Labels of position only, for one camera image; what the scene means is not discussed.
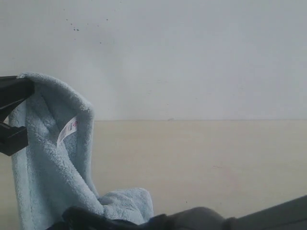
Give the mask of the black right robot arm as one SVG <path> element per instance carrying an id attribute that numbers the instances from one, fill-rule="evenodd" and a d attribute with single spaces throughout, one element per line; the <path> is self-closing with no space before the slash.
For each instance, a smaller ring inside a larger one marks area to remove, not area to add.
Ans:
<path id="1" fill-rule="evenodd" d="M 305 230 L 307 197 L 302 196 L 239 218 L 224 218 L 205 207 L 172 215 L 161 214 L 142 224 L 110 220 L 77 207 L 66 210 L 62 218 L 70 230 Z"/>

